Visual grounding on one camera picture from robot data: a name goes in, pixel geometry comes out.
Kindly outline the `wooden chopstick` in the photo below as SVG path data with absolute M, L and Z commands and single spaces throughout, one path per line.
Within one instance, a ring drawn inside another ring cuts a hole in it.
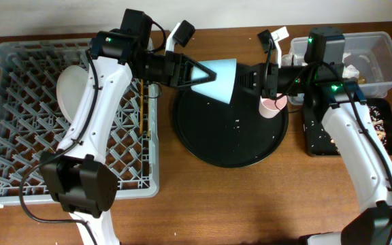
M 140 79 L 140 135 L 144 132 L 144 81 Z

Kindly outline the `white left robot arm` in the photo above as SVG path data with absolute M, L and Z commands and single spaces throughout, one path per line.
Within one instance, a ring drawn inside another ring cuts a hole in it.
M 100 31 L 86 51 L 88 82 L 80 105 L 55 153 L 42 153 L 39 171 L 53 201 L 70 214 L 84 244 L 119 244 L 110 209 L 118 178 L 105 164 L 105 152 L 121 97 L 132 79 L 190 88 L 213 82 L 212 69 L 172 49 L 148 49 L 150 33 Z

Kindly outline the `round black tray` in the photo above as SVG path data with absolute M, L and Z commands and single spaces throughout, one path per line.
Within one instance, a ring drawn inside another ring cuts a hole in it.
M 236 84 L 231 102 L 180 91 L 171 121 L 183 145 L 197 158 L 218 167 L 245 167 L 264 160 L 283 141 L 289 110 L 273 118 L 259 113 L 259 98 Z

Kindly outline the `grey dishwasher rack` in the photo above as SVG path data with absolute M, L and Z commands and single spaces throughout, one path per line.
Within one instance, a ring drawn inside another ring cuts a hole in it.
M 89 39 L 0 44 L 0 206 L 51 203 L 38 172 L 43 152 L 56 150 L 69 129 L 57 103 L 56 82 L 70 65 L 86 68 Z M 140 135 L 140 82 L 122 97 L 112 123 L 105 159 L 118 178 L 118 199 L 159 192 L 159 141 L 155 85 L 144 87 L 144 132 Z

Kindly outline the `blue cup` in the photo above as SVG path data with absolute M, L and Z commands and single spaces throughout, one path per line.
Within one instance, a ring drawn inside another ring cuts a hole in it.
M 213 82 L 193 85 L 191 90 L 219 102 L 230 104 L 235 83 L 237 60 L 221 59 L 200 61 L 200 63 L 215 72 L 216 79 Z

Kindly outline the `crumpled white tissue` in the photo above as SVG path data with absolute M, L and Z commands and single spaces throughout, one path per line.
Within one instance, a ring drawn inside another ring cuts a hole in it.
M 344 70 L 342 73 L 343 78 L 359 78 L 360 72 L 353 65 L 347 65 L 345 60 L 351 56 L 350 52 L 345 52 L 342 56 L 342 62 L 344 64 Z

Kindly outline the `grey-green plate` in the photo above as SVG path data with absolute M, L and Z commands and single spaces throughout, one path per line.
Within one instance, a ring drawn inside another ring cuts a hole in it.
M 64 118 L 71 124 L 76 117 L 88 82 L 87 70 L 77 65 L 64 69 L 56 84 L 56 96 Z

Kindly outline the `pink cup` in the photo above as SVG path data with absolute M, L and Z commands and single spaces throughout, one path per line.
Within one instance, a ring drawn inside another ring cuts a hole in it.
M 282 96 L 280 99 L 266 99 L 259 100 L 259 113 L 264 118 L 274 118 L 287 104 L 287 96 Z

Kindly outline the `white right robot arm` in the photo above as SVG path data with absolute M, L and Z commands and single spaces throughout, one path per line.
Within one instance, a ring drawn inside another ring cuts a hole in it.
M 335 141 L 353 182 L 360 215 L 340 232 L 315 233 L 299 244 L 392 244 L 392 161 L 374 130 L 365 95 L 337 65 L 239 65 L 236 79 L 264 99 L 303 93 L 306 105 Z

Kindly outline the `black rectangular tray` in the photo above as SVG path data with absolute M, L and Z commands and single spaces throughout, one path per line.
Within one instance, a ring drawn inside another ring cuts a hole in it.
M 385 150 L 392 155 L 392 110 L 388 101 L 382 98 L 368 98 L 367 105 L 370 110 L 372 124 L 381 140 Z M 312 110 L 305 107 L 302 110 L 304 119 L 304 134 L 307 152 L 311 157 L 339 156 L 333 139 L 318 124 Z

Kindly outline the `clear plastic bin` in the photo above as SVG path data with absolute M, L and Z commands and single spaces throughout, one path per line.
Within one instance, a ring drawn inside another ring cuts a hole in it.
M 392 39 L 385 32 L 347 33 L 344 53 L 351 56 L 345 62 L 360 72 L 357 83 L 367 98 L 383 98 L 392 88 Z M 307 37 L 297 37 L 291 41 L 287 54 L 281 58 L 283 66 L 306 66 L 304 55 L 308 45 Z M 344 64 L 331 65 L 343 73 Z

